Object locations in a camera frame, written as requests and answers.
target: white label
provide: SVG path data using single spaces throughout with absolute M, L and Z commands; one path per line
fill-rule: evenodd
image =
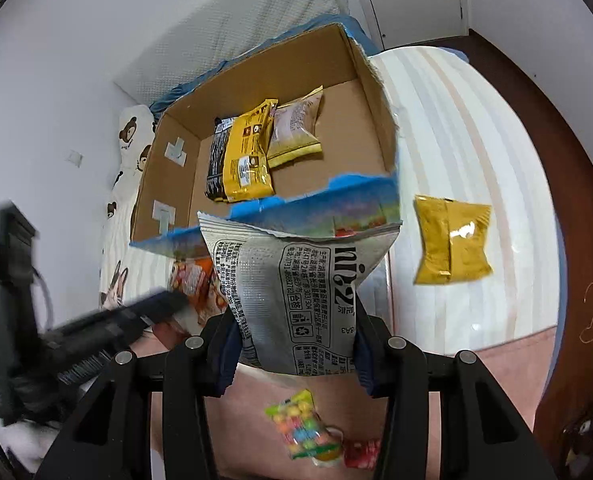
M 241 187 L 250 185 L 250 155 L 239 159 L 239 183 Z

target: yellow snack bag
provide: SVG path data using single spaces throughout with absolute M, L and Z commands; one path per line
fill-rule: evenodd
M 483 252 L 492 208 L 482 204 L 446 201 L 450 229 L 452 282 L 478 280 L 493 271 Z
M 414 283 L 440 285 L 450 280 L 448 209 L 441 198 L 417 195 L 414 205 L 423 235 L 423 260 Z
M 321 152 L 315 137 L 315 123 L 323 87 L 276 109 L 274 128 L 268 147 L 268 165 L 276 168 L 299 156 Z
M 483 251 L 490 206 L 423 195 L 417 195 L 414 203 L 424 250 L 414 283 L 465 282 L 493 271 Z
M 276 99 L 266 99 L 232 123 L 223 166 L 223 184 L 228 202 L 274 194 L 265 150 L 277 103 Z

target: wooden floor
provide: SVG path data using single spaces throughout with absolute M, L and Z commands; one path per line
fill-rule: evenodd
M 559 359 L 537 410 L 534 433 L 557 466 L 563 428 L 593 399 L 593 343 L 579 340 L 593 313 L 592 290 L 583 304 L 593 282 L 593 166 L 543 92 L 491 43 L 471 31 L 470 36 L 431 44 L 465 52 L 472 66 L 506 99 L 526 127 L 550 185 L 565 239 L 568 305 Z

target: bear print fabric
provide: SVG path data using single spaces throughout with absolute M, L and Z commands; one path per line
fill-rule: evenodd
M 154 117 L 145 105 L 125 108 L 118 120 L 118 145 L 125 174 L 145 170 L 147 154 L 154 140 Z

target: metal screw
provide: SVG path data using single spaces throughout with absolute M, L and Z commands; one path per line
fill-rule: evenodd
M 459 354 L 459 359 L 467 365 L 471 365 L 477 362 L 477 356 L 469 350 L 465 350 Z
M 132 360 L 132 352 L 128 352 L 127 350 L 119 352 L 116 354 L 114 360 L 120 365 L 126 365 Z
M 390 348 L 396 348 L 397 350 L 403 350 L 405 348 L 406 342 L 405 342 L 405 339 L 403 339 L 402 337 L 395 335 L 387 340 L 387 344 Z
M 201 348 L 203 346 L 203 338 L 198 335 L 193 335 L 185 340 L 185 346 L 190 349 Z

